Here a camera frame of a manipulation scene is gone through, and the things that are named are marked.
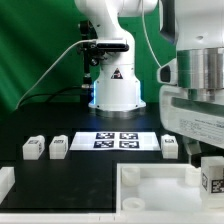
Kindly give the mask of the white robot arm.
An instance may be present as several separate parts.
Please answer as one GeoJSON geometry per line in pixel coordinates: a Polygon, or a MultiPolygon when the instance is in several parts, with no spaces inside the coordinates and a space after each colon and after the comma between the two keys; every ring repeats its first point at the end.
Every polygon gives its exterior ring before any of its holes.
{"type": "Polygon", "coordinates": [[[135,76],[135,40],[120,17],[159,10],[160,33],[176,56],[159,67],[163,127],[184,137],[185,147],[204,142],[224,149],[224,0],[74,0],[92,23],[90,42],[100,63],[89,107],[101,116],[143,110],[135,76]]]}

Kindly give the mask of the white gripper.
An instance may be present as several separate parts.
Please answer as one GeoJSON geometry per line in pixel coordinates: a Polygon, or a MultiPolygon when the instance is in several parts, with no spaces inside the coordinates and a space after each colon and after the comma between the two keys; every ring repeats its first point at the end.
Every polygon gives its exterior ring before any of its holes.
{"type": "Polygon", "coordinates": [[[214,102],[202,102],[189,100],[186,89],[163,85],[159,99],[161,123],[183,135],[189,163],[202,152],[199,141],[224,149],[224,90],[215,92],[214,102]]]}

